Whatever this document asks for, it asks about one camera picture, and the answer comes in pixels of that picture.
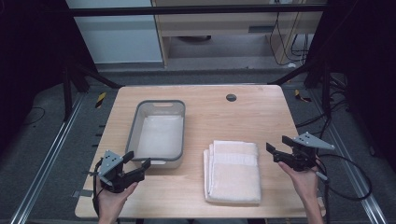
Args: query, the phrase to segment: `tabletop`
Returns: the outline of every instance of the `tabletop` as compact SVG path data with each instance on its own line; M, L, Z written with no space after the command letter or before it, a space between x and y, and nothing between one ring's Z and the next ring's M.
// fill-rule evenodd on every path
M226 96L233 94L230 102ZM111 151L123 156L139 103L145 100L180 100L186 106L184 149L176 169L148 169L146 179L120 213L120 217L305 217L303 204L290 178L273 162L265 149L268 142L277 150L291 153L281 137L297 136L286 99L279 86L139 86L119 90L99 147L94 165ZM262 200L258 205L219 205L208 203L204 195L204 150L214 140L256 143L259 148ZM133 170L132 162L124 165ZM87 176L84 189L92 189ZM318 199L322 211L322 201ZM80 197L78 217L96 217L92 198Z

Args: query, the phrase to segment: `horizontal black bar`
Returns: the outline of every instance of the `horizontal black bar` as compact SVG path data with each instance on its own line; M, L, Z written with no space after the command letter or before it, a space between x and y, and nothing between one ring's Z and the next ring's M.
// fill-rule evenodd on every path
M282 4L282 5L224 5L187 7L111 7L111 8L71 8L52 10L48 13L72 17L92 16L131 16L167 14L210 14L210 13L249 13L249 12L308 12L325 11L335 5L328 4Z

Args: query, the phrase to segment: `folded towel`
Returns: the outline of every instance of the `folded towel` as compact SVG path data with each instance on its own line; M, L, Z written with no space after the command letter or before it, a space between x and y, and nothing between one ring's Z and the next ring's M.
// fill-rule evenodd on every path
M258 157L254 143L214 141L204 151L206 200L212 203L260 203Z

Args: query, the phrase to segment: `gray carpet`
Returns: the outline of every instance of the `gray carpet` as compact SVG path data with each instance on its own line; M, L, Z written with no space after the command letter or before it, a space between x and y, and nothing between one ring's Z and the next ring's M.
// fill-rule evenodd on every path
M225 83L266 83L287 74L286 70L241 69L217 71L178 71L166 72L141 72L133 74L104 74L106 77L123 85L166 85L166 84L225 84ZM299 88L303 97L313 97L310 91L302 88L300 77L293 80L283 88L285 97L290 106L290 111L295 123L301 123L319 114L317 106L311 102L297 100L294 97L295 88ZM72 197L75 190L80 190L85 181L83 172L90 168L96 146L100 140L100 133L106 124L111 106L117 95L117 90L112 90L103 84L89 79L92 87L84 94L84 100L72 129L64 142L64 146L52 167L48 179L38 195L31 214L30 221L45 223L45 220L57 221L95 221L81 220L74 214L77 198ZM98 95L105 91L106 98L100 108L95 108ZM343 99L342 95L334 95L334 102ZM0 163L0 220L7 223L16 208L21 203L24 193L35 177L41 162L44 160L51 142L61 126L64 115L62 86L55 86L41 92L35 99L35 106L41 109L32 109L31 115L26 120L11 146L7 157ZM373 158L368 152L368 146L359 126L350 112L346 111L347 105L342 105L332 112L332 124L353 157L354 161L363 167L374 185L374 196L380 205L388 223L396 223L396 214L392 212L395 207L396 196L392 192L396 189L396 174L394 174L387 161ZM299 133L316 133L321 130L324 120L298 129ZM323 139L329 143L332 137L326 132ZM350 184L349 177L343 164L339 160L323 159L329 172L332 187L347 195L354 196L355 190ZM330 211L332 223L371 223L360 202L351 202L331 193ZM269 223L285 223L284 218L270 219ZM291 223L306 223L304 219L292 219Z

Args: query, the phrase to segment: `person's left hand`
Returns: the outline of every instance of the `person's left hand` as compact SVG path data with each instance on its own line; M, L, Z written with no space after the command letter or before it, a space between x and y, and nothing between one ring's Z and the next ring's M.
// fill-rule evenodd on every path
M99 223L114 223L119 217L128 196L134 192L136 187L137 183L133 183L124 192L112 193L102 189L100 178L96 178L96 192L99 194Z

